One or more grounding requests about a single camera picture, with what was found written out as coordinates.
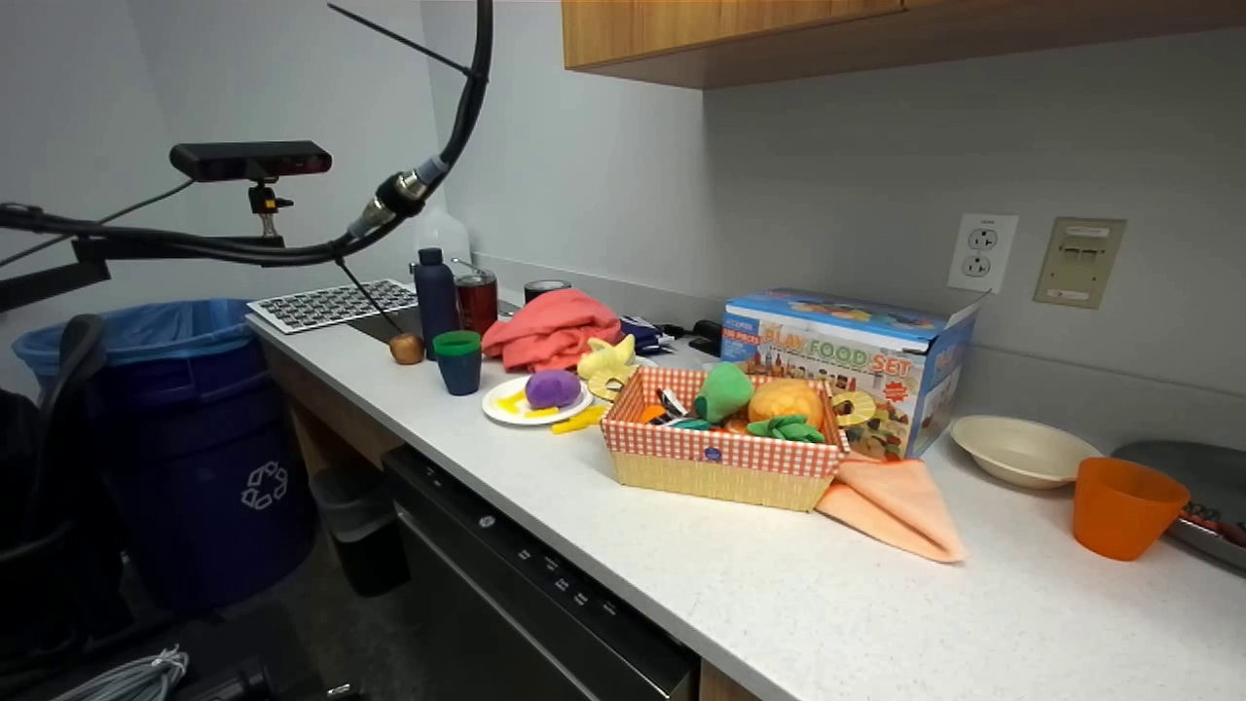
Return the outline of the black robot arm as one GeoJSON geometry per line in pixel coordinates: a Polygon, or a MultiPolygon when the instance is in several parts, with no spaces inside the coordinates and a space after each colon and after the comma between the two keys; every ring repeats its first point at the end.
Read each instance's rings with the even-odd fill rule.
{"type": "Polygon", "coordinates": [[[88,245],[97,245],[104,258],[208,258],[234,267],[296,271],[363,254],[378,245],[386,235],[393,235],[403,222],[416,217],[465,156],[492,86],[496,0],[477,0],[477,46],[469,61],[456,61],[425,43],[412,43],[412,52],[454,68],[465,80],[454,132],[446,150],[425,163],[386,177],[367,199],[363,213],[330,243],[285,248],[265,238],[203,238],[184,229],[104,228],[89,217],[52,213],[41,208],[4,208],[0,228],[24,235],[78,238],[88,245]]]}

